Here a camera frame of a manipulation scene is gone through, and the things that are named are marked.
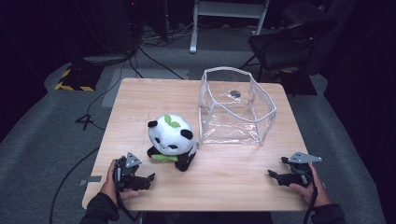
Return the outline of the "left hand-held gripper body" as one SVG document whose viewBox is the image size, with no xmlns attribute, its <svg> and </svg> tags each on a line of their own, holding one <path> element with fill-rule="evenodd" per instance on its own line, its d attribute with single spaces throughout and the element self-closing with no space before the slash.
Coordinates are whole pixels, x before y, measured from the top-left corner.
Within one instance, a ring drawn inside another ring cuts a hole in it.
<svg viewBox="0 0 396 224">
<path fill-rule="evenodd" d="M 134 186 L 144 184 L 142 182 L 144 177 L 135 174 L 141 163 L 142 161 L 131 152 L 116 160 L 114 180 L 119 191 L 134 189 Z"/>
</svg>

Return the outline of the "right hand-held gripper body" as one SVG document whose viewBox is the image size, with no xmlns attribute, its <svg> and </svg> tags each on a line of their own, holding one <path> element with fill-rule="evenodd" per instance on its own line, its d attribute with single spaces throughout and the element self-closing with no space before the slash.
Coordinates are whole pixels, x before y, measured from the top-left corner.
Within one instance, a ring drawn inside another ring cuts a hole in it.
<svg viewBox="0 0 396 224">
<path fill-rule="evenodd" d="M 296 151 L 291 157 L 287 159 L 291 172 L 298 177 L 296 183 L 303 187 L 307 187 L 313 182 L 312 170 L 310 163 L 322 161 L 321 157 L 309 155 L 303 152 Z"/>
</svg>

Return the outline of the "panda plush toy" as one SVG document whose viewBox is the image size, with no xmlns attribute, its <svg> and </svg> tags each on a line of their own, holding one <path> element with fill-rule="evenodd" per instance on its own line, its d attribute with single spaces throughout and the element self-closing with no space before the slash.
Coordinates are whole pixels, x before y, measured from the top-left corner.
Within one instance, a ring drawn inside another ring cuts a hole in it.
<svg viewBox="0 0 396 224">
<path fill-rule="evenodd" d="M 148 137 L 152 147 L 147 154 L 175 157 L 175 166 L 185 172 L 195 157 L 197 145 L 190 124 L 182 117 L 164 114 L 148 122 Z"/>
</svg>

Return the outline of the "clear plastic bag white trim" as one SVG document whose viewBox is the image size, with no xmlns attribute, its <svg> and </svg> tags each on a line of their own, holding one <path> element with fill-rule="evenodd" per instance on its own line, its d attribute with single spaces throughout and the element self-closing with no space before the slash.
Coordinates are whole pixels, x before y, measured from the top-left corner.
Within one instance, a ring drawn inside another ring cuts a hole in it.
<svg viewBox="0 0 396 224">
<path fill-rule="evenodd" d="M 261 145 L 275 123 L 276 106 L 249 72 L 221 66 L 202 75 L 198 118 L 203 143 Z"/>
</svg>

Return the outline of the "person's left hand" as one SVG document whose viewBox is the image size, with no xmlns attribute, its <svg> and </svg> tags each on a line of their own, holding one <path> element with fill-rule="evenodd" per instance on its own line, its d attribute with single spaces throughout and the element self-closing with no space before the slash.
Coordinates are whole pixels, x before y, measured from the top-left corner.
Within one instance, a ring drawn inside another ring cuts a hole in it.
<svg viewBox="0 0 396 224">
<path fill-rule="evenodd" d="M 112 161 L 107 171 L 106 181 L 101 187 L 100 192 L 107 195 L 115 205 L 118 205 L 116 187 L 113 178 L 114 170 L 115 170 L 115 161 Z M 138 192 L 132 189 L 127 189 L 126 191 L 120 193 L 120 199 L 122 201 L 130 200 L 137 196 L 138 196 Z"/>
</svg>

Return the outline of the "grey tape strip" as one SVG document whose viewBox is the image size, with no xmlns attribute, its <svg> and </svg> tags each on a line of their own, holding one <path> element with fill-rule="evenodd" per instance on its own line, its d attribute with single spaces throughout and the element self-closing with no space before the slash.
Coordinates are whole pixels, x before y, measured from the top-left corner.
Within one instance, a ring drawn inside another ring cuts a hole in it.
<svg viewBox="0 0 396 224">
<path fill-rule="evenodd" d="M 102 176 L 101 175 L 92 175 L 86 179 L 80 179 L 78 185 L 80 187 L 86 187 L 91 182 L 101 182 Z"/>
</svg>

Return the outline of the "yellow black striped base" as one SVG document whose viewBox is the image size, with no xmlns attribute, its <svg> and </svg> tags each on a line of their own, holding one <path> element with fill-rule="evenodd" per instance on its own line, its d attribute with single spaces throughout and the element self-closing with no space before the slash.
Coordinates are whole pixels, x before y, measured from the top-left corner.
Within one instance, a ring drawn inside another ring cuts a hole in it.
<svg viewBox="0 0 396 224">
<path fill-rule="evenodd" d="M 63 72 L 55 90 L 96 91 L 103 66 L 76 67 L 69 65 Z"/>
</svg>

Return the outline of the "black chair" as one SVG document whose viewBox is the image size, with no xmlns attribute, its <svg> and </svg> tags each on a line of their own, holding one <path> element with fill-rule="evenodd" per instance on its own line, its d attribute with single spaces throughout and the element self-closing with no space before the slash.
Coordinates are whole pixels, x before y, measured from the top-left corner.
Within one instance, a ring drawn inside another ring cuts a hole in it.
<svg viewBox="0 0 396 224">
<path fill-rule="evenodd" d="M 324 0 L 290 4 L 281 11 L 283 27 L 248 40 L 253 55 L 242 64 L 257 60 L 261 71 L 296 68 L 302 77 L 317 74 L 331 54 L 357 0 Z"/>
</svg>

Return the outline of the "black equipment stand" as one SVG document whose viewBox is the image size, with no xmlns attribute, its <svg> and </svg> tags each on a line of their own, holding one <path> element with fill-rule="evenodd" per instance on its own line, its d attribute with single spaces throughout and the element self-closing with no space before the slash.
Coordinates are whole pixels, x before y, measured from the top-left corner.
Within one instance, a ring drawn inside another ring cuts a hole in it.
<svg viewBox="0 0 396 224">
<path fill-rule="evenodd" d="M 83 0 L 88 13 L 87 26 L 99 48 L 107 56 L 128 61 L 136 52 L 126 0 Z"/>
</svg>

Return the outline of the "white metal stand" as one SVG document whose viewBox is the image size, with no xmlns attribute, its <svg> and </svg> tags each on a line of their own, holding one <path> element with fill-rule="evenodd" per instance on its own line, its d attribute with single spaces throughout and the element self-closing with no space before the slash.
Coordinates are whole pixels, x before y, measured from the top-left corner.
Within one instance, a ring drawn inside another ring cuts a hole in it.
<svg viewBox="0 0 396 224">
<path fill-rule="evenodd" d="M 251 32 L 251 34 L 259 35 L 262 30 L 263 22 L 267 14 L 269 3 L 270 0 L 263 0 L 262 4 L 210 2 L 207 0 L 194 0 L 194 7 L 192 12 L 193 27 L 191 34 L 190 53 L 194 54 L 197 51 L 199 16 L 255 19 L 258 21 L 257 27 L 255 31 Z"/>
</svg>

